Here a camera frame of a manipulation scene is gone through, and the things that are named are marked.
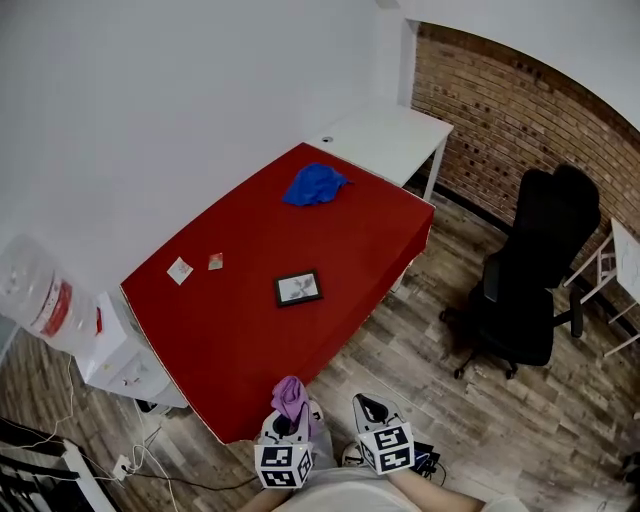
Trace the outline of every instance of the picture frame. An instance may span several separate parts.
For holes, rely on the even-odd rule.
[[[315,269],[277,277],[273,285],[279,308],[324,298]]]

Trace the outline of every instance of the red tablecloth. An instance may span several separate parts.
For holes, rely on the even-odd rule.
[[[327,204],[282,196],[297,172],[330,165],[353,184]],[[122,284],[157,356],[223,441],[253,439],[286,375],[308,383],[424,247],[434,209],[306,144],[229,192]],[[207,270],[222,252],[224,268]],[[167,269],[194,270],[182,285]],[[276,307],[274,278],[317,269],[323,299]]]

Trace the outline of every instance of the white desk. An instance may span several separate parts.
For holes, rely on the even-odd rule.
[[[605,252],[612,240],[613,252]],[[583,304],[614,277],[634,300],[629,307],[609,320],[611,324],[640,302],[640,243],[616,219],[611,219],[611,234],[578,271],[564,283],[564,286],[571,283],[593,260],[596,260],[598,283],[593,290],[582,298],[581,302]],[[639,338],[640,334],[633,336],[607,352],[604,357],[615,354],[618,350],[630,345]]]
[[[428,201],[453,126],[415,110],[376,100],[341,119],[307,144],[403,187],[435,153],[427,189]]]

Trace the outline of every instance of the sneaker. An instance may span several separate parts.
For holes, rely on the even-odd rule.
[[[351,443],[342,452],[342,467],[343,468],[364,468],[368,464],[362,456],[360,445],[358,443]]]

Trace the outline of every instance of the chair base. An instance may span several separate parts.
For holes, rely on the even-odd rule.
[[[464,316],[465,316],[464,311],[460,311],[454,308],[446,308],[444,311],[440,313],[438,318],[440,318],[442,322],[448,324],[452,320],[453,321],[463,320]],[[464,363],[462,363],[461,366],[456,368],[456,370],[453,372],[453,378],[458,380],[461,377],[463,377],[464,370],[467,367],[467,365],[483,352],[484,351],[481,348],[478,348],[478,347],[474,348],[471,354],[469,355],[469,357],[467,358],[467,360]],[[515,378],[516,374],[518,373],[518,365],[513,361],[508,361],[508,363],[511,368],[509,368],[505,374],[506,374],[507,380],[511,380]]]

